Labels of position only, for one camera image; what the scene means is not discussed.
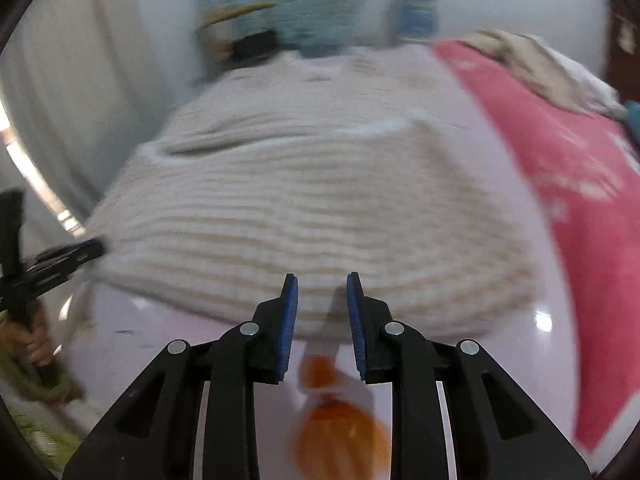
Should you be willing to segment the person's left hand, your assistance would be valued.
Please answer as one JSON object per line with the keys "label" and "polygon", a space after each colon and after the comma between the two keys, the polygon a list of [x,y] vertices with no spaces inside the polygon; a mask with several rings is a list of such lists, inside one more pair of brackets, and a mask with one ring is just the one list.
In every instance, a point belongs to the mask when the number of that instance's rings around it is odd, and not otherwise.
{"label": "person's left hand", "polygon": [[46,312],[40,302],[32,304],[32,324],[29,328],[9,318],[1,322],[1,343],[11,356],[25,358],[35,366],[52,363],[55,345],[49,335]]}

